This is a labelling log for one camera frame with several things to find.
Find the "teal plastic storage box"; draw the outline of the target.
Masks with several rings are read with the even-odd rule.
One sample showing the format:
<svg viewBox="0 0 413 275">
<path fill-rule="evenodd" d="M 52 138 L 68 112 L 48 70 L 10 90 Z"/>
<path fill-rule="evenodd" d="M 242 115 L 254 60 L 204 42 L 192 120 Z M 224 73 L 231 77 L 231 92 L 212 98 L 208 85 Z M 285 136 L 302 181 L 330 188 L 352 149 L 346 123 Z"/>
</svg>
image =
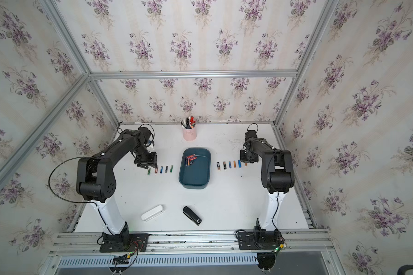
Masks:
<svg viewBox="0 0 413 275">
<path fill-rule="evenodd" d="M 206 148 L 187 148 L 181 159 L 179 182 L 186 189 L 204 189 L 209 183 L 211 153 Z"/>
</svg>

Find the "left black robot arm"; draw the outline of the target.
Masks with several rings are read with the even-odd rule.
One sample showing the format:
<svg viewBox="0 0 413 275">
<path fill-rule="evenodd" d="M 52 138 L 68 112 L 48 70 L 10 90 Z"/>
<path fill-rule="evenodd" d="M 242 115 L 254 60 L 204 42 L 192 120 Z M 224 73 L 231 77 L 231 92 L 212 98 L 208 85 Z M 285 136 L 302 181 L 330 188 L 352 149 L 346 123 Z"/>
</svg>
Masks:
<svg viewBox="0 0 413 275">
<path fill-rule="evenodd" d="M 154 144 L 154 137 L 154 131 L 146 127 L 123 130 L 103 151 L 78 160 L 76 192 L 99 214 L 106 235 L 118 237 L 128 233 L 127 222 L 113 198 L 117 189 L 114 168 L 129 153 L 135 166 L 146 170 L 156 168 L 157 153 L 148 149 Z"/>
</svg>

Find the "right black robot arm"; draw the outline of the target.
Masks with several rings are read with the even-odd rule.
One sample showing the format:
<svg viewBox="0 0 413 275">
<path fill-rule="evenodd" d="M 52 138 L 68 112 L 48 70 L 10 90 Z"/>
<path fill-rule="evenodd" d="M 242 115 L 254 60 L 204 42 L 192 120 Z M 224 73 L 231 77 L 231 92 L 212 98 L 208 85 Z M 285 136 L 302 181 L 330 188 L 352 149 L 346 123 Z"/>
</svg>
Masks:
<svg viewBox="0 0 413 275">
<path fill-rule="evenodd" d="M 263 230 L 277 230 L 280 208 L 295 185 L 291 152 L 275 148 L 265 138 L 246 137 L 240 151 L 240 161 L 245 164 L 261 163 L 260 181 L 267 191 L 267 199 L 257 224 Z"/>
</svg>

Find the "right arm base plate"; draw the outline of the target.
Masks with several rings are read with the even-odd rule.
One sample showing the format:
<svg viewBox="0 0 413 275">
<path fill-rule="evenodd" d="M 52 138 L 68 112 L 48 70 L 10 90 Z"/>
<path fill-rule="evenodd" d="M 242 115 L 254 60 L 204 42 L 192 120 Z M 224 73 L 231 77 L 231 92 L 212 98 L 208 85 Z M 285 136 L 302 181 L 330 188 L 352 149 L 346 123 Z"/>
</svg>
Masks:
<svg viewBox="0 0 413 275">
<path fill-rule="evenodd" d="M 238 242 L 239 250 L 269 250 L 277 252 L 284 248 L 285 239 L 279 230 L 274 231 L 253 231 L 237 230 L 235 238 Z"/>
</svg>

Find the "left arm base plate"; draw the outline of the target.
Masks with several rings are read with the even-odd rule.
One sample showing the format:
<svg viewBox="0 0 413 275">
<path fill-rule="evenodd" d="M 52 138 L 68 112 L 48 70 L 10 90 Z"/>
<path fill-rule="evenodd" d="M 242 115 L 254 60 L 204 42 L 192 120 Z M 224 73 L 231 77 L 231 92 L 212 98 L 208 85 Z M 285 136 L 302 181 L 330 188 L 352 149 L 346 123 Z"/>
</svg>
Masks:
<svg viewBox="0 0 413 275">
<path fill-rule="evenodd" d="M 149 236 L 149 234 L 129 234 L 126 239 L 123 239 L 123 237 L 115 237 L 103 233 L 96 243 L 100 246 L 99 251 L 101 253 L 127 253 L 133 252 L 136 249 L 139 252 L 145 252 Z"/>
</svg>

